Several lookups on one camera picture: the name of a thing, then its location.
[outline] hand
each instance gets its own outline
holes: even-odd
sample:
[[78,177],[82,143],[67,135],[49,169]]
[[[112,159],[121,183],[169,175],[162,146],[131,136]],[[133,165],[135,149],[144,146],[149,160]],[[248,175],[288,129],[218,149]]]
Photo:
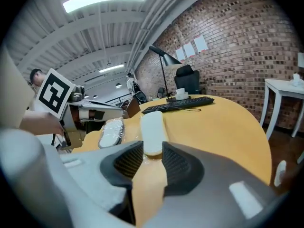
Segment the hand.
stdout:
[[48,112],[26,111],[19,128],[34,135],[51,133],[63,135],[59,120]]

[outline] floor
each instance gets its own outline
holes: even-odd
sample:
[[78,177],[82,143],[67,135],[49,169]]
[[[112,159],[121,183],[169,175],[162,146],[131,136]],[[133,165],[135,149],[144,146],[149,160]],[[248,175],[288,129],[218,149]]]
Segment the floor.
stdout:
[[288,180],[284,185],[276,188],[273,185],[276,168],[280,161],[285,160],[287,162],[287,172],[296,172],[299,168],[296,161],[304,151],[304,138],[299,136],[292,138],[288,133],[273,131],[269,139],[269,145],[272,157],[272,176],[270,186],[273,187],[278,194],[281,194],[289,189],[291,180]]

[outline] yellow table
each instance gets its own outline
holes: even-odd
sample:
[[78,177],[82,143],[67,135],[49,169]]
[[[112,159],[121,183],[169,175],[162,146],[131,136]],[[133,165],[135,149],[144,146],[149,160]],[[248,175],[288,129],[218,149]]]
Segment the yellow table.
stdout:
[[[225,98],[211,96],[214,104],[198,107],[200,112],[174,111],[164,113],[164,123],[170,142],[226,156],[256,175],[266,184],[271,178],[271,154],[266,135],[255,117],[242,106]],[[166,99],[140,105],[165,104]],[[124,119],[123,143],[141,140],[139,112]],[[75,152],[97,150],[101,131],[89,133],[83,146]],[[136,225],[141,226],[162,205],[166,171],[161,160],[144,159],[133,178],[133,206]]]

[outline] desk lamp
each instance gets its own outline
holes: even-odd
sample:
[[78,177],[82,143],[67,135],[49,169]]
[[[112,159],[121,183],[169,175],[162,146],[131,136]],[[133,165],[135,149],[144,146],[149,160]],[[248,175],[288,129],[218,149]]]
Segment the desk lamp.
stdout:
[[[165,66],[173,66],[173,65],[175,65],[175,66],[182,66],[182,63],[180,61],[176,60],[174,57],[170,56],[169,54],[167,54],[163,50],[161,50],[161,49],[159,49],[159,48],[157,48],[157,47],[155,47],[153,45],[150,45],[149,49],[159,55],[160,61],[162,60],[161,57],[163,57],[163,61],[165,63]],[[163,66],[162,66],[162,61],[161,61],[161,67],[162,67],[161,68],[161,70],[162,70],[162,76],[163,76],[163,80],[165,82],[165,87],[166,87],[167,102],[175,101],[175,100],[169,99],[167,82],[166,82],[165,72],[164,72]]]

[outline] white cup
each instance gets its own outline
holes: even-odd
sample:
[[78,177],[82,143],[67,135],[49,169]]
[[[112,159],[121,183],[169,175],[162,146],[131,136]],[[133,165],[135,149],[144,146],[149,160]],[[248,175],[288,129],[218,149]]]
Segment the white cup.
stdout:
[[181,88],[181,89],[176,90],[177,95],[180,95],[180,94],[183,94],[183,93],[185,93],[185,88]]

